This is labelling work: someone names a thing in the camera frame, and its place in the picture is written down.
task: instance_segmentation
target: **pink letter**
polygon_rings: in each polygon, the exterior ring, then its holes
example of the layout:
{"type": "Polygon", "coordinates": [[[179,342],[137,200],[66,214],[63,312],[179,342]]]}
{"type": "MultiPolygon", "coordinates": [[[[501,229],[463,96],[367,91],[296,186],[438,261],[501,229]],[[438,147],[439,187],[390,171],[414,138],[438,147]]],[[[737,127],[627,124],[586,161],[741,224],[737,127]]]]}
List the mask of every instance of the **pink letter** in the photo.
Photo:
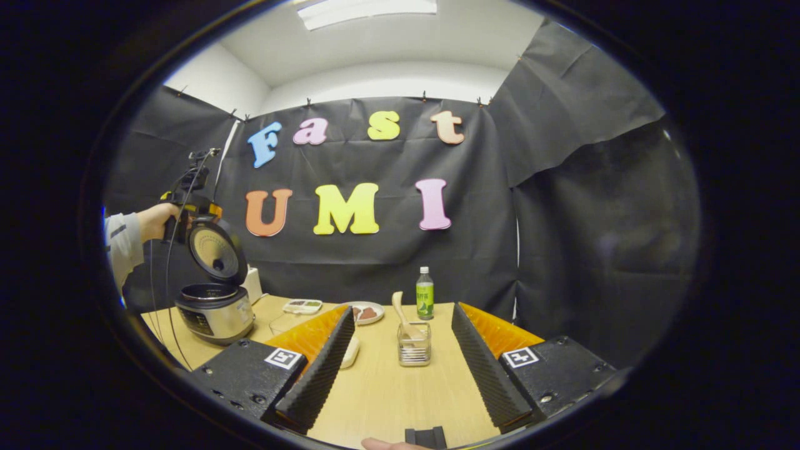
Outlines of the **pink letter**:
{"type": "Polygon", "coordinates": [[[298,145],[310,143],[319,145],[325,142],[325,130],[328,128],[328,121],[325,119],[308,119],[300,124],[300,130],[294,133],[292,139],[298,145]]]}
{"type": "Polygon", "coordinates": [[[447,182],[443,179],[421,179],[414,185],[422,192],[422,221],[419,227],[423,230],[450,228],[452,222],[445,216],[442,200],[442,189],[447,182]]]}

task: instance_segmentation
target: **black box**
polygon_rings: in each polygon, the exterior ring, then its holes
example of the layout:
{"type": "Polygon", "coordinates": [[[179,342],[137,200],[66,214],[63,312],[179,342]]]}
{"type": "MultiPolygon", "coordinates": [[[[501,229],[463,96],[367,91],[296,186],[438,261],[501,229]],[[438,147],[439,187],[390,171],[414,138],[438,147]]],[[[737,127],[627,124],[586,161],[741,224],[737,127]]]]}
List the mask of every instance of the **black box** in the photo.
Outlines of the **black box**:
{"type": "Polygon", "coordinates": [[[550,418],[590,396],[616,369],[567,336],[500,355],[514,386],[550,418]]]}
{"type": "Polygon", "coordinates": [[[192,375],[228,408],[263,420],[307,363],[300,353],[241,339],[192,375]]]}

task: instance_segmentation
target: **letter f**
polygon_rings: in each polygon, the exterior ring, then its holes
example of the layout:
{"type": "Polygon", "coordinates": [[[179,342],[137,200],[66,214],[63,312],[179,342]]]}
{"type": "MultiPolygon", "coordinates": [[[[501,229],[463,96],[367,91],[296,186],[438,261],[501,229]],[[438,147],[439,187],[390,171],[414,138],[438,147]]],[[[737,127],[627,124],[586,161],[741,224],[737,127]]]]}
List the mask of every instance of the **letter f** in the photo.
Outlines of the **letter f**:
{"type": "Polygon", "coordinates": [[[253,146],[253,152],[255,153],[253,167],[256,169],[267,164],[275,157],[275,152],[270,147],[275,148],[278,145],[278,135],[275,133],[280,131],[281,127],[280,122],[272,122],[267,128],[247,139],[247,143],[253,146]]]}

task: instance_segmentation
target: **bottle label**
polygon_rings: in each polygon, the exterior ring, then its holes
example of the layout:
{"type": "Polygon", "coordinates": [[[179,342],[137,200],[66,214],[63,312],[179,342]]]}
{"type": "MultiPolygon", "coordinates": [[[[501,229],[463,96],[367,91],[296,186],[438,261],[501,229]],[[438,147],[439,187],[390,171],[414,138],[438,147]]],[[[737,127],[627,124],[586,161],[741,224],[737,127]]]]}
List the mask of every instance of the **bottle label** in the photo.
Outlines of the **bottle label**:
{"type": "Polygon", "coordinates": [[[420,317],[431,317],[434,314],[434,285],[417,285],[417,315],[420,317]]]}

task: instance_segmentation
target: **yellow letter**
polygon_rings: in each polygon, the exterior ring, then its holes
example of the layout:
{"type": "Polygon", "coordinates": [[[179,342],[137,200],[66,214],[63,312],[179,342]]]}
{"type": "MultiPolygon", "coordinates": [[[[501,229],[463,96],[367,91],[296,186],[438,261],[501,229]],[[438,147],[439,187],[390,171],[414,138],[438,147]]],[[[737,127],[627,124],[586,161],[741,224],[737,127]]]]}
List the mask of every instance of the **yellow letter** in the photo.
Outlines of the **yellow letter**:
{"type": "Polygon", "coordinates": [[[353,219],[350,227],[356,235],[371,235],[378,232],[375,223],[375,192],[378,185],[374,183],[361,183],[353,189],[350,198],[345,202],[339,188],[333,184],[320,186],[315,191],[319,195],[319,221],[314,227],[316,235],[332,235],[334,227],[330,224],[333,216],[336,228],[340,233],[347,230],[347,224],[353,219]]]}
{"type": "Polygon", "coordinates": [[[378,111],[370,116],[370,127],[366,133],[374,141],[394,139],[400,135],[399,121],[400,116],[394,111],[378,111]]]}

